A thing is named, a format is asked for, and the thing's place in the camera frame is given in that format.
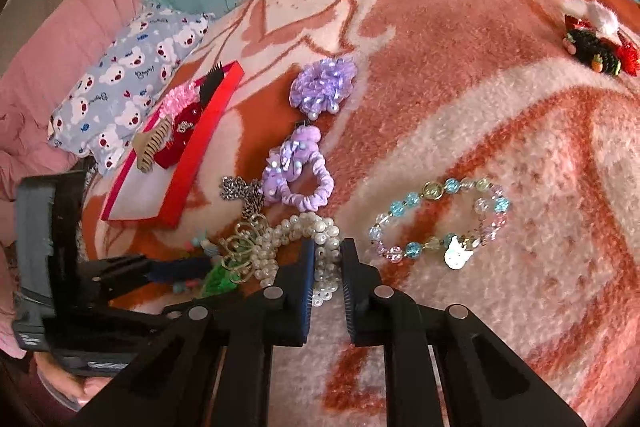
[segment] hand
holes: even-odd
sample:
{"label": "hand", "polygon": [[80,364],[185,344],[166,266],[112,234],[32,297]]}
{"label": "hand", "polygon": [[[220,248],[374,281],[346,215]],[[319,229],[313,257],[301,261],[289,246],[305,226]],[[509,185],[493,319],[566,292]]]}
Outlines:
{"label": "hand", "polygon": [[44,378],[69,400],[80,405],[89,402],[111,381],[106,377],[76,377],[62,369],[50,353],[34,353],[33,358]]}

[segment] green tassel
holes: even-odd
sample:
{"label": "green tassel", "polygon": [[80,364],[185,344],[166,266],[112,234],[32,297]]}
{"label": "green tassel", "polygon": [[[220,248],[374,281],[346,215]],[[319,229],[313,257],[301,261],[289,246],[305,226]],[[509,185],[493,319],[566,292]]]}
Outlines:
{"label": "green tassel", "polygon": [[200,297],[204,298],[227,293],[236,289],[236,286],[238,285],[231,280],[231,272],[225,270],[222,264],[218,264],[213,270],[207,273],[202,285]]}

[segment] orange and white fuzzy blanket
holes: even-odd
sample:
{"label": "orange and white fuzzy blanket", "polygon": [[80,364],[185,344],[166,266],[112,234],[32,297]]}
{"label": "orange and white fuzzy blanket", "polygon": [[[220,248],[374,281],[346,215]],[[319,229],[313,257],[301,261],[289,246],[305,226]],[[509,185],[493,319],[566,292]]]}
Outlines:
{"label": "orange and white fuzzy blanket", "polygon": [[[223,237],[241,203],[221,200],[222,176],[259,178],[268,150],[301,119],[287,95],[302,66],[348,54],[359,68],[354,92],[338,115],[318,120],[335,178],[320,214],[356,239],[362,260],[378,263],[366,253],[367,230],[391,201],[450,176],[505,186],[510,222],[462,270],[423,255],[380,265],[383,280],[430,307],[468,305],[590,427],[604,427],[640,375],[640,88],[624,73],[594,73],[562,47],[562,14],[585,11],[585,1],[245,3],[209,29],[175,79],[219,61],[246,71],[180,225],[108,226],[98,215],[112,180],[98,180],[83,219],[90,258],[174,259],[198,231]],[[638,42],[638,5],[599,1]],[[298,187],[311,191],[314,180],[304,174]],[[468,230],[472,212],[457,201],[423,206],[395,238]],[[273,220],[289,214],[268,210]],[[287,262],[295,245],[278,255]],[[149,286],[117,304],[157,311],[172,299]],[[305,347],[275,349],[270,425],[385,425],[382,351],[349,345],[340,292],[313,309]]]}

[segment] pearl bracelet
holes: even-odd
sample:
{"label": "pearl bracelet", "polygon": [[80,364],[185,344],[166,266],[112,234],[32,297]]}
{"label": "pearl bracelet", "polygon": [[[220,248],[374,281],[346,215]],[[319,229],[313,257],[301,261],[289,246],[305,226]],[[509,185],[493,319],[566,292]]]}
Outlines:
{"label": "pearl bracelet", "polygon": [[[442,239],[433,236],[425,243],[412,241],[405,245],[404,248],[398,246],[388,248],[381,241],[383,228],[391,222],[392,218],[404,216],[405,211],[418,206],[421,199],[436,201],[445,193],[468,192],[473,188],[480,192],[481,195],[487,192],[490,194],[489,198],[483,196],[474,203],[474,210],[478,214],[480,223],[476,230],[464,235],[447,233]],[[394,201],[391,203],[388,212],[380,214],[376,218],[375,225],[369,229],[369,238],[373,250],[385,257],[390,263],[400,263],[404,257],[417,259],[423,251],[436,251],[444,247],[447,249],[444,254],[445,263],[451,269],[459,270],[465,266],[466,261],[473,255],[475,249],[494,240],[498,230],[506,224],[506,212],[510,206],[510,201],[502,195],[503,191],[500,185],[492,184],[487,178],[477,181],[470,178],[464,178],[462,181],[449,178],[444,184],[428,182],[421,193],[409,192],[403,201]]]}
{"label": "pearl bracelet", "polygon": [[243,283],[253,275],[262,288],[271,286],[278,272],[278,248],[302,237],[313,237],[316,245],[324,245],[316,248],[313,306],[321,306],[338,289],[340,276],[336,263],[340,261],[340,229],[331,217],[302,212],[270,227],[266,217],[254,214],[249,220],[236,224],[234,231],[228,239],[220,240],[227,252],[222,266],[232,273],[232,282]]}

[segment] bear print pillowcase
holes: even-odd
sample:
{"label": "bear print pillowcase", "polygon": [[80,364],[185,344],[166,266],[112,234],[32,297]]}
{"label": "bear print pillowcase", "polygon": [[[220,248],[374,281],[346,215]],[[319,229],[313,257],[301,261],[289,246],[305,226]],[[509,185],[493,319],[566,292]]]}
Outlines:
{"label": "bear print pillowcase", "polygon": [[146,6],[78,80],[50,119],[49,143],[116,166],[180,63],[207,32],[206,15]]}

